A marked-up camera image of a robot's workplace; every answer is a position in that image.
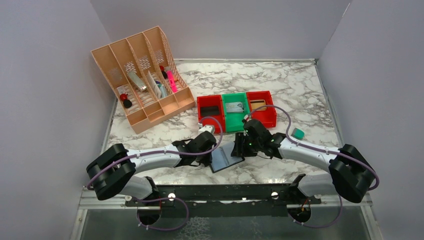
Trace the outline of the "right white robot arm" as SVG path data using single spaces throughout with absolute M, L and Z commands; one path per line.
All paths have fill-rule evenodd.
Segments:
M 341 148 L 323 147 L 286 134 L 270 133 L 256 119 L 245 121 L 244 133 L 237 133 L 233 157 L 255 157 L 259 152 L 269 158 L 299 161 L 324 170 L 321 175 L 302 177 L 288 190 L 289 199 L 300 204 L 309 196 L 338 194 L 352 203 L 360 203 L 377 182 L 374 169 L 356 147 L 345 144 Z

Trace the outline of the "black leather card holder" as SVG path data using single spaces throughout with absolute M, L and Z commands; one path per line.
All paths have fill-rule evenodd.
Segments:
M 217 173 L 245 160 L 243 157 L 231 156 L 234 147 L 235 143 L 229 142 L 211 152 L 210 169 L 212 173 Z

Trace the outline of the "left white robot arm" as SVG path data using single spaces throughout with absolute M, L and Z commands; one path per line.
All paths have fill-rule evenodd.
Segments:
M 157 200 L 158 190 L 151 177 L 137 177 L 138 173 L 192 166 L 198 159 L 210 157 L 218 144 L 208 131 L 153 149 L 126 149 L 123 144 L 116 143 L 86 167 L 89 176 L 86 187 L 94 191 L 100 201 L 121 194 L 135 197 L 149 206 Z

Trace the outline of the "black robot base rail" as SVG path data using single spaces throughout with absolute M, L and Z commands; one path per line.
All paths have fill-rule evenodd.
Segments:
M 142 203 L 135 198 L 125 206 L 160 213 L 164 218 L 184 217 L 287 217 L 288 206 L 320 204 L 305 196 L 295 183 L 158 185 L 160 202 Z

